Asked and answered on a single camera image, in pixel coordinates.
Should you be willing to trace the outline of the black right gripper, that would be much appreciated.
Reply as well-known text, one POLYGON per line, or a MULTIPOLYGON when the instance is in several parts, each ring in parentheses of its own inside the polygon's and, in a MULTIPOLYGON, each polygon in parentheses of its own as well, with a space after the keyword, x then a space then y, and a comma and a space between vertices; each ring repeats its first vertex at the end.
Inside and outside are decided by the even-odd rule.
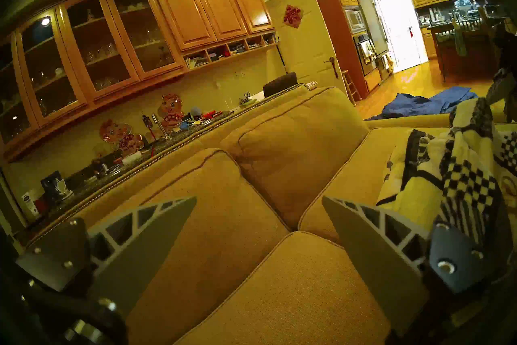
POLYGON ((493 43, 499 49, 498 72, 486 95, 489 106, 503 100, 507 122, 516 122, 516 35, 506 31, 504 23, 494 26, 493 43))

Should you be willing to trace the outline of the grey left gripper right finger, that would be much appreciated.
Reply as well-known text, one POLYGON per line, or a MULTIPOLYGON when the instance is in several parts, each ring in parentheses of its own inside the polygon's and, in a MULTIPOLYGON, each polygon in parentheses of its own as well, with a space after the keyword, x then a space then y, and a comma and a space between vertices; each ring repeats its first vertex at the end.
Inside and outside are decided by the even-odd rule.
POLYGON ((326 195, 322 205, 395 333, 432 333, 494 272, 489 253, 440 217, 425 230, 392 210, 326 195))

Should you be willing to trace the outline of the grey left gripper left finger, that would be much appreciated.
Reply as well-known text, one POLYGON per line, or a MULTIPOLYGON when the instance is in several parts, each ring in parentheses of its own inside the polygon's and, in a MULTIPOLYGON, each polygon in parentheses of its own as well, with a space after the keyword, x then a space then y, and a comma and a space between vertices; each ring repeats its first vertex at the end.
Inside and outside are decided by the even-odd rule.
POLYGON ((86 227, 67 219, 17 257, 43 289, 113 301, 127 315, 162 266, 197 204, 195 196, 123 210, 86 227))

